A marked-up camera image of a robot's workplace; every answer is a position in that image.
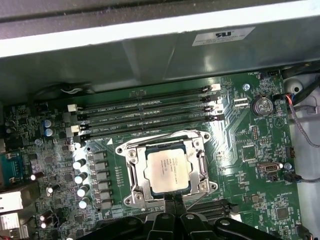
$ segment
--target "cpu socket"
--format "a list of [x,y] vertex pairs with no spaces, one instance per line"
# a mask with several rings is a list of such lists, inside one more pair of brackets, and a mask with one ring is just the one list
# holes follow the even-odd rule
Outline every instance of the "cpu socket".
[[134,138],[115,151],[125,157],[131,194],[123,199],[128,207],[163,206],[166,192],[181,193],[184,201],[196,200],[218,189],[209,181],[204,143],[208,132],[182,130]]

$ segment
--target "wire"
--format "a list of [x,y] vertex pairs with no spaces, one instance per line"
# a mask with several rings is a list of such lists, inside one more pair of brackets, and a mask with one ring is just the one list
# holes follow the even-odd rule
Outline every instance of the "wire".
[[194,203],[192,203],[190,206],[188,206],[186,208],[186,210],[188,211],[189,209],[191,209],[194,205],[196,205],[198,202],[200,202],[202,199],[204,199],[208,194],[209,194],[209,192],[206,192],[204,195],[199,197]]
[[292,117],[293,117],[293,120],[295,122],[295,124],[297,125],[297,127],[299,128],[300,132],[302,133],[302,135],[304,136],[304,138],[306,139],[306,141],[308,142],[308,144],[310,144],[312,147],[314,148],[320,148],[320,145],[317,145],[317,144],[314,144],[310,138],[308,137],[308,134],[306,133],[306,131],[304,130],[304,128],[302,127],[298,117],[297,117],[297,114],[296,114],[296,110],[293,106],[293,103],[291,101],[291,98],[290,96],[287,94],[285,95],[285,97],[287,98],[288,102],[289,102],[289,108],[291,110],[291,113],[292,113]]
[[294,95],[294,100],[292,101],[292,104],[295,106],[298,103],[302,102],[319,86],[320,86],[320,75],[317,75],[313,83],[311,83],[305,89],[303,89],[302,91]]
[[1,235],[0,235],[0,239],[10,240],[11,237],[9,237],[9,236],[1,236]]
[[307,183],[307,184],[316,184],[316,183],[320,183],[320,177],[315,178],[315,179],[304,179],[302,178],[300,180],[301,183]]
[[91,89],[91,83],[89,82],[79,82],[79,83],[66,83],[66,82],[57,82],[55,84],[41,88],[40,90],[34,92],[30,97],[32,100],[35,100],[37,97],[40,97],[45,94],[61,91],[66,94],[76,94],[79,92],[86,92],[88,94],[94,93]]
[[314,113],[316,112],[316,107],[312,105],[299,105],[299,106],[294,106],[293,107],[295,112],[303,111],[303,110],[312,110]]

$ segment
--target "integrated circuit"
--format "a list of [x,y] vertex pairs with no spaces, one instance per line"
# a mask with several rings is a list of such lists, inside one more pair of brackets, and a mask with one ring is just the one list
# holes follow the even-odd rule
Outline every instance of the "integrated circuit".
[[57,180],[57,176],[56,175],[52,175],[49,177],[51,182],[55,182]]
[[59,138],[65,139],[67,137],[66,133],[64,131],[59,132]]
[[46,164],[51,164],[54,161],[54,158],[52,156],[47,156],[44,161]]
[[36,153],[30,153],[30,154],[28,155],[28,158],[29,158],[29,161],[31,161],[31,162],[38,160],[38,156],[37,156]]
[[249,203],[250,202],[250,197],[249,196],[244,196],[244,202]]
[[76,231],[76,237],[77,237],[77,238],[80,238],[80,237],[82,237],[83,235],[85,235],[85,231],[84,231],[83,229],[78,229],[78,230]]
[[146,164],[144,174],[154,193],[173,192],[189,187],[192,166],[182,148],[149,153]]
[[278,219],[286,219],[289,216],[289,211],[286,207],[279,208],[276,210],[276,215]]
[[54,200],[54,204],[55,204],[55,205],[60,205],[60,204],[62,204],[61,199],[60,199],[60,198],[57,198],[56,200]]
[[66,182],[71,182],[71,181],[73,180],[72,174],[70,174],[70,173],[64,174],[64,180],[65,180]]
[[24,117],[20,118],[18,123],[21,124],[21,125],[26,125],[27,124],[27,119],[24,118]]
[[254,145],[242,147],[242,159],[244,162],[253,161],[256,159],[256,148]]
[[259,202],[259,195],[252,195],[251,196],[252,202],[253,203],[258,203]]
[[74,216],[74,220],[77,222],[77,223],[82,223],[84,221],[84,216],[83,215],[77,215],[77,216]]
[[62,151],[69,151],[69,147],[68,146],[62,146]]

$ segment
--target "electrolytic capacitor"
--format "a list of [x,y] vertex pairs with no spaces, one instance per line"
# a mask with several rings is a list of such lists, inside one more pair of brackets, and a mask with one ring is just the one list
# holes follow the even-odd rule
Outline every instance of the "electrolytic capacitor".
[[52,126],[52,122],[49,119],[43,121],[43,126],[45,128],[50,128]]
[[4,125],[5,125],[6,127],[14,127],[14,126],[16,125],[16,123],[15,123],[15,121],[10,120],[10,121],[6,121],[6,122],[4,123]]
[[47,128],[46,130],[44,130],[44,135],[46,137],[51,137],[52,135],[55,135],[55,134],[56,134],[55,129]]
[[34,180],[43,178],[44,175],[45,175],[45,174],[44,174],[43,171],[39,171],[39,172],[36,172],[36,173],[32,174],[32,175],[30,176],[30,179],[31,179],[32,181],[34,181]]
[[53,212],[51,211],[51,210],[47,210],[47,211],[45,211],[43,214],[41,214],[40,215],[40,221],[44,221],[44,220],[46,220],[47,218],[51,218],[51,214],[52,214]]
[[58,190],[59,188],[60,188],[60,185],[55,184],[55,185],[52,185],[51,187],[49,187],[47,191],[49,194],[52,194],[54,191]]
[[79,202],[79,208],[85,209],[88,204],[90,203],[90,199],[87,197],[82,198],[82,200]]
[[52,224],[52,222],[53,222],[52,217],[46,218],[46,219],[43,221],[43,223],[41,223],[41,228],[42,228],[42,229],[45,229],[47,226],[49,226],[50,224]]
[[82,187],[80,187],[79,189],[78,189],[78,191],[76,192],[76,194],[79,196],[79,197],[84,197],[86,194],[87,194],[87,192],[89,191],[89,186],[87,186],[87,185],[83,185]]
[[286,162],[286,163],[284,164],[284,169],[285,169],[285,170],[291,170],[291,169],[292,169],[291,163],[290,163],[290,162]]
[[75,161],[72,166],[73,166],[74,169],[78,170],[78,169],[80,169],[83,165],[85,165],[86,162],[87,162],[87,161],[82,158],[82,159],[80,159],[80,160],[78,160],[78,161]]
[[14,127],[10,127],[10,128],[7,128],[6,130],[5,130],[5,132],[7,133],[7,134],[13,134],[13,133],[15,133],[17,130],[14,128]]
[[68,235],[68,237],[66,238],[66,240],[76,240],[76,235],[73,234],[73,233],[70,233],[70,234]]
[[37,138],[36,140],[34,140],[34,144],[37,146],[41,146],[43,143],[44,142],[40,138]]
[[86,172],[80,173],[78,176],[74,178],[74,182],[76,184],[82,184],[82,182],[88,177],[88,174]]

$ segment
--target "red wire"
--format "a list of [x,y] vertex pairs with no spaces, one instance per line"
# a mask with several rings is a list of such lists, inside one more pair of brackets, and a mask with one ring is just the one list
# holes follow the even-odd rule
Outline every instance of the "red wire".
[[285,97],[288,99],[289,104],[292,105],[292,100],[291,100],[290,96],[289,95],[285,95]]

